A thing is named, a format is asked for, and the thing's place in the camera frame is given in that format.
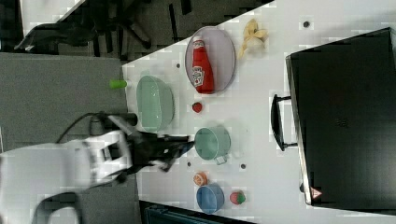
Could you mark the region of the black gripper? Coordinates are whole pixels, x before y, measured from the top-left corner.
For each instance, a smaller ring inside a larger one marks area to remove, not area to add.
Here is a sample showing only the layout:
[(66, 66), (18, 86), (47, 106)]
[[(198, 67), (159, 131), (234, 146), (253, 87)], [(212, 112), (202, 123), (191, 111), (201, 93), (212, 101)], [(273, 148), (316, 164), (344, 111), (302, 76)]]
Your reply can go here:
[(186, 136), (165, 134), (159, 137), (156, 133), (137, 132), (130, 136), (131, 173), (137, 173), (147, 166), (154, 166), (155, 161), (163, 165), (160, 169), (167, 173), (176, 159), (187, 153), (194, 142)]

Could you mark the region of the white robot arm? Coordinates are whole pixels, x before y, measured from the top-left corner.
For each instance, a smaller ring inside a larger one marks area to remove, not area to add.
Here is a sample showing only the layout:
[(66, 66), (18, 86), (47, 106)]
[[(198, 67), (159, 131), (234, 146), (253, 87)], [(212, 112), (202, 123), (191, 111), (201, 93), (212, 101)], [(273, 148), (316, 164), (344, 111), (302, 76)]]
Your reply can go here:
[(67, 207), (75, 210), (77, 224), (85, 224), (82, 191), (123, 183), (145, 167), (166, 173), (194, 146), (187, 135), (141, 132), (122, 115), (95, 116), (115, 129), (1, 154), (1, 224), (49, 224), (52, 213)]

